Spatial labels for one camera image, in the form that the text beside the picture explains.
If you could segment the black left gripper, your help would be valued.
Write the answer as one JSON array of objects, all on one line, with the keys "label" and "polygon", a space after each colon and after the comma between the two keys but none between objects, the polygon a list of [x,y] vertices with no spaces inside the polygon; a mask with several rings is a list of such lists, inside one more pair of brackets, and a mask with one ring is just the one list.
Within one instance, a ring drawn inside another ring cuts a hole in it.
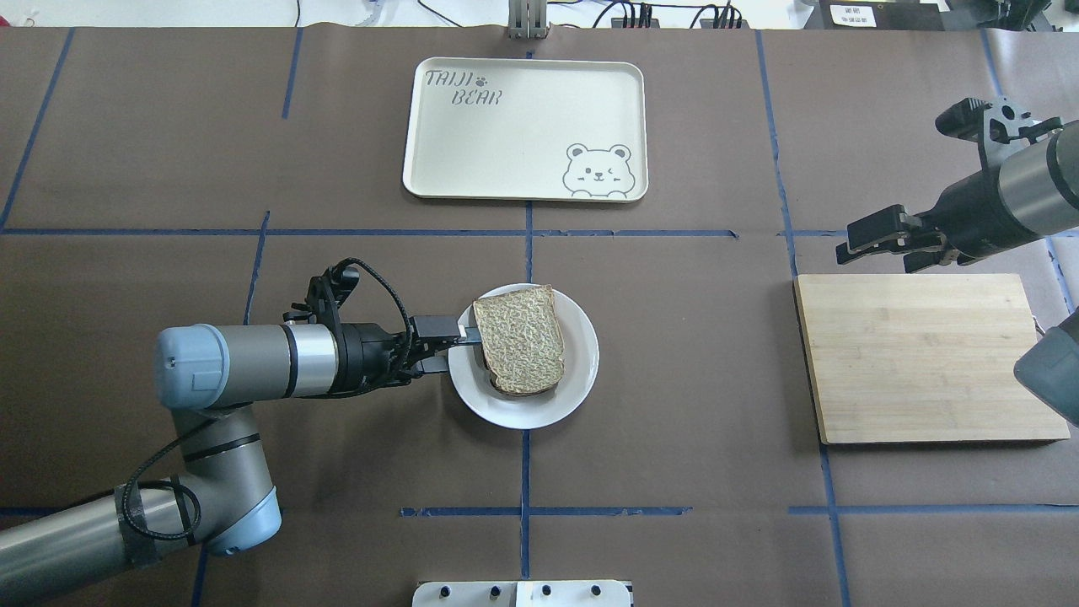
[{"label": "black left gripper", "polygon": [[439,315],[412,316],[405,330],[394,334],[374,323],[339,325],[336,396],[366,395],[448,372],[448,357],[443,353],[411,355],[415,342],[424,346],[474,346],[481,343],[481,335],[477,327],[463,325],[453,316]]}]

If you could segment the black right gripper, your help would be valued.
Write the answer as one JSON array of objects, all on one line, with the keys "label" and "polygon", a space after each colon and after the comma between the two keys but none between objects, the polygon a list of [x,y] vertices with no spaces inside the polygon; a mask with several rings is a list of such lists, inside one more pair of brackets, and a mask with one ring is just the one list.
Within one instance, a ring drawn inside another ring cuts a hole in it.
[{"label": "black right gripper", "polygon": [[[1025,227],[1006,207],[998,173],[976,173],[950,185],[929,211],[909,213],[890,205],[849,223],[835,258],[847,265],[864,256],[903,256],[905,273],[933,266],[974,264],[1025,245]],[[937,250],[937,232],[945,250]]]}]

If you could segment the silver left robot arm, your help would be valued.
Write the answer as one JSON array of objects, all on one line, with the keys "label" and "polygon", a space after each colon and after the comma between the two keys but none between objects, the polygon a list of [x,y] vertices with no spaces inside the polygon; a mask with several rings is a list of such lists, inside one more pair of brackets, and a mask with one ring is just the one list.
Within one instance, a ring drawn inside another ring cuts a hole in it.
[{"label": "silver left robot arm", "polygon": [[190,546],[232,556],[282,525],[252,404],[332,399],[447,372],[480,341],[450,316],[375,325],[190,325],[158,335],[158,403],[174,441],[104,495],[3,532],[3,604],[23,606],[158,565]]}]

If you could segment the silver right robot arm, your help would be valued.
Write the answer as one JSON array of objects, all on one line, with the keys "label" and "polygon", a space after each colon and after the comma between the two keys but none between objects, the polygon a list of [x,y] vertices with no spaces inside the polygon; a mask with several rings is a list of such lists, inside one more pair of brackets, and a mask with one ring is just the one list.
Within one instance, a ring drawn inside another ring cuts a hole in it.
[{"label": "silver right robot arm", "polygon": [[[891,254],[915,273],[971,266],[1028,247],[1051,256],[1052,238],[1076,227],[1076,123],[991,118],[954,135],[976,143],[981,169],[945,188],[929,210],[893,204],[849,223],[835,249],[837,264]],[[1008,376],[1076,423],[1076,314],[1014,345],[985,339],[981,314],[987,308],[987,298],[975,293],[958,305],[957,321],[930,318],[934,337],[912,355],[914,383],[941,395],[937,376],[945,370],[976,373],[978,385]]]}]

